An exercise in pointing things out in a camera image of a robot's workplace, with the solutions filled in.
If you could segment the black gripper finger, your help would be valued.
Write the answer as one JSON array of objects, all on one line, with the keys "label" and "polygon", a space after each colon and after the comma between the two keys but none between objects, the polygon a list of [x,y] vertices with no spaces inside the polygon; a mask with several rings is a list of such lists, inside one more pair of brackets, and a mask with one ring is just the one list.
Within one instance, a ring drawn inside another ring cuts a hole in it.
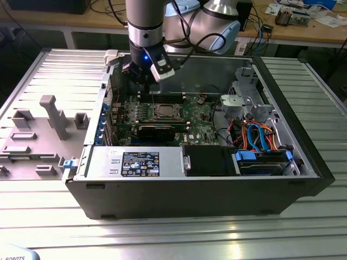
[{"label": "black gripper finger", "polygon": [[145,68],[142,68],[130,62],[122,67],[122,74],[126,76],[131,82],[139,87],[140,91],[145,94],[149,93],[148,72]]}]

